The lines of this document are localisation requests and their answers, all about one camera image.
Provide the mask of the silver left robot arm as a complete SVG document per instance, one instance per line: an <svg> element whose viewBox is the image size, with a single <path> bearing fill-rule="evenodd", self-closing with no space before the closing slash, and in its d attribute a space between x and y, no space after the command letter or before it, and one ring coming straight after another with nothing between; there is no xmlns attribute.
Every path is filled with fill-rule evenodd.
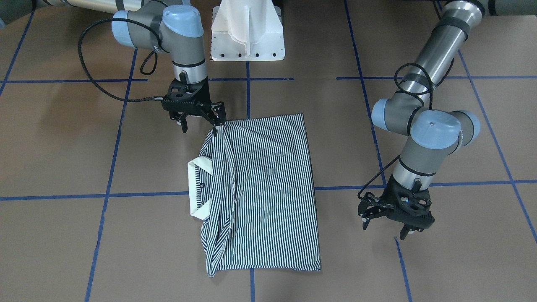
<svg viewBox="0 0 537 302"><path fill-rule="evenodd" d="M384 187L383 195L378 198L372 193L366 193L359 206L360 217L364 220L364 230L368 227L370 219L387 217L403 222L404 226L399 239L404 240L413 232L422 232L432 226L435 221L430 212L431 197L428 189L432 180L438 174L442 161L461 148L472 144L480 130L487 128L508 178L498 184L508 184L512 187L516 200L524 213L525 220L536 243L535 224L527 213L527 208L520 197L518 184L536 184L536 177L525 182L513 178L512 170L505 160L502 147L498 144L493 132L490 119L482 106L482 99L475 86L475 80L498 80L508 88L509 81L532 80L531 86L536 89L536 71L533 75L491 75L481 76L470 73L460 48L468 40L472 32L481 23L489 19L536 19L535 0L446 0L443 5L438 0L431 1L435 8L438 21L431 27L428 40L424 43L419 55L412 62L405 63L395 71L393 81L396 89L390 98L382 98L373 106L370 103L365 80L374 77L364 77L363 66L357 67L363 84L365 103L368 105L368 117L371 123L372 136L377 148L378 164L380 167L381 155L377 145L377 137L373 126L405 136L406 145L402 153L371 179L381 175ZM438 87L443 84L456 57L460 57L466 72L466 78L474 90L485 125L481 126L480 117L472 112L455 110L441 111L438 107L441 98L437 93ZM394 165L393 173L388 180L384 170Z"/></svg>

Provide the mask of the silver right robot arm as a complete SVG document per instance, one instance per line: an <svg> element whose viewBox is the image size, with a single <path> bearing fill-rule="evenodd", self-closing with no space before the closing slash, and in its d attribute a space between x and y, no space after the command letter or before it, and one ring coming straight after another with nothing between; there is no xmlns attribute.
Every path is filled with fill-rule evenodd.
<svg viewBox="0 0 537 302"><path fill-rule="evenodd" d="M188 116L201 117L212 125L212 132L226 122L222 102L210 99L209 79L200 12L188 0L2 0L1 27L45 6L71 6L108 12L111 18L89 25L79 37L78 55L86 76L99 90L83 59L82 43L97 25L110 23L115 40L123 46L150 50L150 55L167 53L175 78L163 97L145 97L136 102L159 101L170 119L185 133Z"/></svg>

